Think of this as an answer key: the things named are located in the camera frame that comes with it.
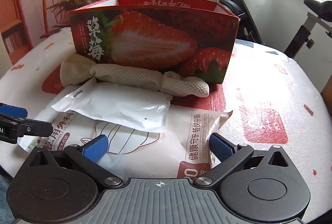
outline bike seat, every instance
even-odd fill
[[[332,0],[304,0],[304,3],[319,18],[332,22]]]

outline red cardboard box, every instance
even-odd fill
[[[103,0],[69,15],[80,55],[209,83],[223,82],[239,24],[207,0]]]

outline patterned tablecloth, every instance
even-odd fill
[[[59,66],[75,51],[69,28],[50,36],[0,79],[0,102],[24,107],[34,118],[62,90]],[[237,40],[223,85],[210,96],[174,98],[172,104],[231,111],[220,134],[254,149],[280,144],[310,192],[308,222],[332,207],[332,121],[303,70],[274,49]],[[0,165],[14,176],[27,153],[0,142]]]

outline bookshelf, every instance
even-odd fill
[[[13,65],[33,48],[20,0],[0,0],[0,32]]]

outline face mask package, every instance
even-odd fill
[[[63,96],[63,93],[57,96],[50,105]],[[46,108],[38,118],[46,120],[50,109]],[[44,144],[49,150],[63,150],[70,144],[83,145],[104,134],[109,147],[98,164],[124,181],[129,178],[188,178],[192,181],[211,169],[209,135],[218,131],[230,115],[231,112],[170,105],[164,131],[149,132],[94,120],[68,110],[56,113],[55,117],[51,115],[54,131],[50,137],[25,136],[19,145],[28,152],[37,144]]]
[[[91,119],[107,121],[148,132],[163,132],[165,118],[173,98],[95,78],[52,105],[58,112],[76,111]]]

